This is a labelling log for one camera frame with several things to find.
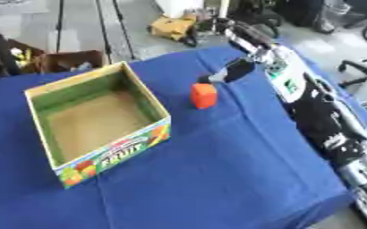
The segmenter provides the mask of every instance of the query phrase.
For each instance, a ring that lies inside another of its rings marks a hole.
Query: table
[[[131,63],[171,113],[172,138],[67,191],[22,91],[72,73],[0,79],[0,228],[294,229],[347,206],[259,70],[218,85],[217,106],[193,108],[195,79],[239,55],[214,47]]]

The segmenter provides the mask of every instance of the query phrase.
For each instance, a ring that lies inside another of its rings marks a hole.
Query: tripod
[[[104,15],[103,15],[103,10],[101,8],[101,1],[100,0],[95,0],[95,1],[96,1],[96,7],[97,7],[97,11],[98,11],[98,17],[100,19],[100,28],[101,28],[101,33],[102,33],[102,36],[103,36],[103,41],[104,41],[104,49],[105,49],[106,54],[107,54],[108,62],[111,64],[112,63],[112,60],[111,60],[112,48],[111,48],[109,40],[108,40],[106,24],[104,23]],[[137,58],[133,53],[131,40],[129,39],[128,32],[127,32],[125,24],[124,24],[124,16],[122,15],[116,0],[113,0],[113,5],[114,5],[114,8],[115,8],[115,12],[116,12],[116,15],[118,17],[118,20],[121,24],[121,29],[123,31],[125,42],[126,42],[126,44],[128,46],[128,49],[129,49],[131,59],[136,60]],[[60,0],[59,1],[58,20],[57,20],[57,24],[55,26],[55,29],[57,30],[56,50],[55,51],[57,53],[59,52],[60,46],[61,46],[61,36],[62,36],[63,22],[64,22],[64,0]]]

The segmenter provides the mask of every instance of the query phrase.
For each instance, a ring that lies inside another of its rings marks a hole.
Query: logo
[[[146,146],[147,140],[147,137],[139,137],[124,142],[123,144],[116,145],[99,158],[99,164],[102,168],[118,164],[128,156],[141,151],[142,148]]]

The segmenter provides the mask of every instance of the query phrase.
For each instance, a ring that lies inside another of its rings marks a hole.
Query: brown box
[[[23,53],[26,53],[28,49],[31,51],[31,61],[29,64],[21,67],[22,73],[34,73],[40,71],[40,69],[38,68],[38,62],[40,61],[40,57],[45,54],[44,50],[36,47],[31,47],[14,39],[8,39],[8,44],[10,50],[16,47],[20,49]]]
[[[43,73],[68,72],[85,62],[91,63],[93,68],[99,68],[103,66],[103,59],[103,54],[97,50],[47,54],[41,57],[39,68]]]

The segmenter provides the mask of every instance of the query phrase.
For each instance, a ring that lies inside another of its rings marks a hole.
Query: open box
[[[66,188],[169,138],[168,111],[127,63],[25,95],[50,165]]]

